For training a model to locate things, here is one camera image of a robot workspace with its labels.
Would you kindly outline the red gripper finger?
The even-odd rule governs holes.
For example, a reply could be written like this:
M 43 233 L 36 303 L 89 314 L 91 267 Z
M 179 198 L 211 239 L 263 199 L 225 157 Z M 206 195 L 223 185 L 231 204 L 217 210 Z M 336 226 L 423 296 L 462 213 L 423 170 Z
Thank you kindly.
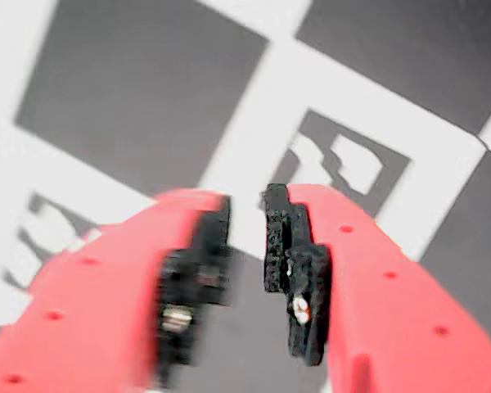
M 191 364 L 207 305 L 226 301 L 231 200 L 159 194 L 52 258 L 0 330 L 0 392 L 143 392 Z
M 264 288 L 287 345 L 335 392 L 491 392 L 491 338 L 375 220 L 332 187 L 264 192 Z

